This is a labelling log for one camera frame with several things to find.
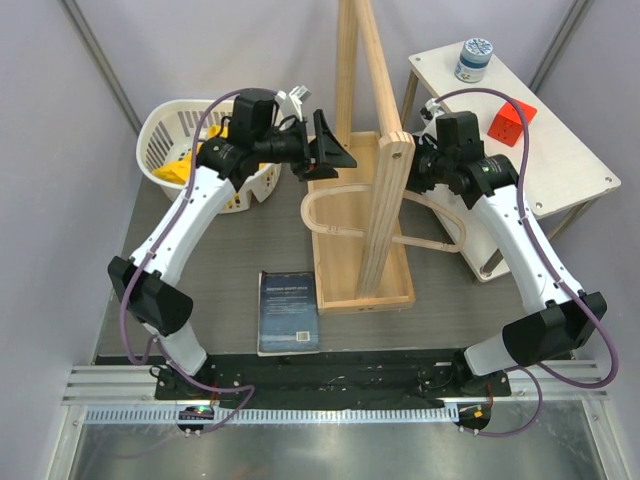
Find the yellow shorts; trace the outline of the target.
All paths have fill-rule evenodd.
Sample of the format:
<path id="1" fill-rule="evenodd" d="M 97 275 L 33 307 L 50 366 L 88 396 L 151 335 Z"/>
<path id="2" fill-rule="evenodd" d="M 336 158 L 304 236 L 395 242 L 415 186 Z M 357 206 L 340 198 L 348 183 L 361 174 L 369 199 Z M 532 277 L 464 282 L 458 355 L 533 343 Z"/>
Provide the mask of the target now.
<path id="1" fill-rule="evenodd" d="M 142 170 L 174 201 L 187 184 L 191 173 L 192 137 L 168 140 L 160 123 L 145 150 Z"/>

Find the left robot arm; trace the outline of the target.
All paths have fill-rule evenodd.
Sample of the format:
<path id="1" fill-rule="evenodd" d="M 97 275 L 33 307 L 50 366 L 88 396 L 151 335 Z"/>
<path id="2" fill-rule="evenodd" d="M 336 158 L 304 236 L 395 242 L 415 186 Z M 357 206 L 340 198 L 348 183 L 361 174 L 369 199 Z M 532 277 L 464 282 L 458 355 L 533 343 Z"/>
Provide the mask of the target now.
<path id="1" fill-rule="evenodd" d="M 179 372 L 178 386 L 190 398 L 205 397 L 213 385 L 203 368 L 205 349 L 189 318 L 193 301 L 177 288 L 191 253 L 212 220 L 263 163 L 287 164 L 302 181 L 335 179 L 356 160 L 336 139 L 322 110 L 313 113 L 315 137 L 302 113 L 310 92 L 243 88 L 214 100 L 189 134 L 191 165 L 186 185 L 148 239 L 129 257 L 114 257 L 108 275 L 120 302 L 123 344 L 130 344 L 126 318 L 151 334 L 162 355 Z"/>

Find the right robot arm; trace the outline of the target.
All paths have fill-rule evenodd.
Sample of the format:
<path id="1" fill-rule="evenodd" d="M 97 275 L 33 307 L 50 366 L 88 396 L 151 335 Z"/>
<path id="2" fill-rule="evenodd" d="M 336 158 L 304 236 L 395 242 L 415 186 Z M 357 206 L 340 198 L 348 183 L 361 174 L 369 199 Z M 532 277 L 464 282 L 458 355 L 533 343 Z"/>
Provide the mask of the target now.
<path id="1" fill-rule="evenodd" d="M 527 205 L 519 203 L 516 169 L 502 154 L 486 155 L 477 116 L 448 113 L 434 123 L 435 133 L 417 141 L 408 188 L 423 194 L 444 185 L 461 198 L 502 253 L 525 310 L 500 333 L 457 353 L 453 386 L 472 395 L 499 371 L 582 347 L 607 304 L 568 273 Z"/>

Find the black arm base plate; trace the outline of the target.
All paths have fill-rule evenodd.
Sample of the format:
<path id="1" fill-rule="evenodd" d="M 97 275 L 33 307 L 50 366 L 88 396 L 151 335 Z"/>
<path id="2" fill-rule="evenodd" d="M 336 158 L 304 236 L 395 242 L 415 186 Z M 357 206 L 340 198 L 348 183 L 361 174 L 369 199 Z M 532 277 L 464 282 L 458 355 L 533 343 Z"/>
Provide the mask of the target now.
<path id="1" fill-rule="evenodd" d="M 267 356 L 211 355 L 192 382 L 173 367 L 157 374 L 159 399 L 220 400 L 230 408 L 252 385 L 253 409 L 373 409 L 425 406 L 449 397 L 508 397 L 504 372 L 473 378 L 462 353 L 444 350 L 336 351 Z"/>

